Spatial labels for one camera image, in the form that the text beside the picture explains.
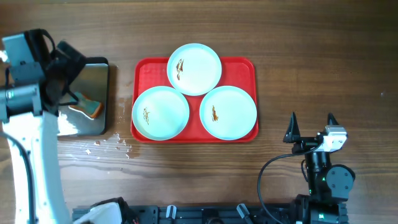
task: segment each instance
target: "red tray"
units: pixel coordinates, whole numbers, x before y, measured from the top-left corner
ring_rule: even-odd
[[[134,77],[134,91],[132,94],[132,104],[138,96],[145,90],[155,86],[172,85],[167,78],[167,62],[169,58],[144,58],[136,66],[136,76]],[[231,85],[246,91],[254,100],[257,106],[256,76],[254,65],[243,57],[221,57],[223,73],[217,86]],[[144,143],[211,143],[211,142],[248,142],[253,140],[259,132],[258,119],[253,129],[245,137],[234,140],[220,140],[206,131],[199,117],[200,103],[205,97],[187,96],[190,114],[189,120],[182,132],[172,139],[166,141],[153,141],[140,134],[131,120],[131,134],[140,142]]]

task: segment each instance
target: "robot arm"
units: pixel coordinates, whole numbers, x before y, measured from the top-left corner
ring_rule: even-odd
[[[44,36],[52,43],[51,53]],[[1,52],[1,58],[10,67],[6,70],[6,84],[0,88],[0,120],[11,150],[15,223],[71,223],[58,163],[57,117],[58,107],[66,105],[59,103],[64,94],[76,99],[67,105],[78,103],[69,85],[86,65],[86,58],[64,41],[56,47],[42,29],[4,37],[2,41],[6,51]],[[9,73],[13,85],[8,84]],[[110,202],[95,207],[76,223],[85,221],[119,224],[119,205]]]

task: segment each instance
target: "wire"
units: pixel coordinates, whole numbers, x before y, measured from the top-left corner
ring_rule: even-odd
[[[33,175],[32,175],[32,168],[30,166],[30,161],[29,161],[28,155],[26,153],[26,150],[16,139],[14,139],[9,134],[0,132],[0,137],[11,140],[12,143],[14,143],[17,146],[17,148],[19,149],[19,153],[21,154],[21,156],[24,160],[25,169],[26,169],[26,177],[27,177],[28,200],[29,200],[29,221],[30,221],[29,223],[35,224],[36,216],[35,216],[35,201],[34,201],[34,193],[33,193]]]
[[[312,148],[311,150],[307,151],[307,152],[299,152],[299,153],[295,153],[295,154],[284,154],[284,155],[280,155],[277,156],[275,158],[272,158],[271,160],[269,160],[267,163],[264,164],[264,166],[261,168],[260,173],[259,173],[259,178],[257,180],[257,194],[259,196],[259,200],[261,203],[262,208],[264,209],[264,211],[266,211],[267,215],[270,216],[275,222],[279,223],[279,224],[283,224],[281,221],[279,221],[278,219],[276,219],[273,215],[271,215],[271,213],[268,211],[264,201],[262,200],[262,195],[261,195],[261,177],[262,177],[262,173],[264,172],[264,170],[267,168],[267,166],[271,163],[274,162],[278,159],[281,158],[286,158],[286,157],[292,157],[292,156],[302,156],[308,153],[313,153],[315,150],[317,150],[319,148],[319,146]]]
[[[43,35],[51,41],[52,50],[55,50],[55,43],[49,32],[45,29],[40,29],[40,31],[42,31]]]
[[[8,82],[9,82],[9,76],[10,76],[10,68],[9,68],[9,67],[6,68],[6,74],[5,74],[5,76],[6,76],[6,83],[5,83],[5,86],[7,87],[7,86],[8,86]]]
[[[307,175],[305,174],[305,172],[304,172],[304,162],[305,162],[305,159],[303,159],[303,161],[301,161],[301,172],[303,173],[303,176],[304,176],[304,179],[305,179],[305,181],[307,181],[307,183],[308,183],[308,178],[307,178]]]
[[[79,98],[72,93],[69,88],[67,90],[67,93],[69,93],[69,95],[75,100],[74,102],[68,102],[68,103],[60,103],[59,106],[70,106],[70,105],[77,105],[79,104]]]

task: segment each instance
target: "white bowl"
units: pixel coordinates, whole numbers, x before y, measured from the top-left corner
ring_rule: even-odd
[[[189,106],[176,89],[157,86],[138,96],[132,106],[131,118],[143,136],[155,141],[168,140],[187,125]]]
[[[221,86],[211,90],[200,104],[200,121],[214,137],[236,140],[247,135],[257,120],[257,108],[244,90]]]
[[[167,77],[172,86],[189,96],[203,95],[214,89],[221,78],[221,60],[203,44],[179,47],[167,62]]]

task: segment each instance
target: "wood grain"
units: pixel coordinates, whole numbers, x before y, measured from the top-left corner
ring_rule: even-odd
[[[331,111],[349,133],[332,161],[357,174],[348,201],[351,223],[394,223],[397,6],[332,0],[2,4],[0,36],[40,27],[56,41],[66,39],[83,54],[104,56],[115,65],[107,133],[59,139],[70,210],[118,196],[131,205],[257,204],[259,169],[290,152],[282,143],[290,113],[296,112],[302,135],[313,136]],[[190,42],[206,44],[220,56],[247,57],[256,66],[260,132],[253,142],[161,145],[132,138],[135,64],[167,57]],[[12,223],[12,164],[6,142],[0,146],[0,222]],[[266,170],[267,202],[307,193],[301,159],[284,159]]]

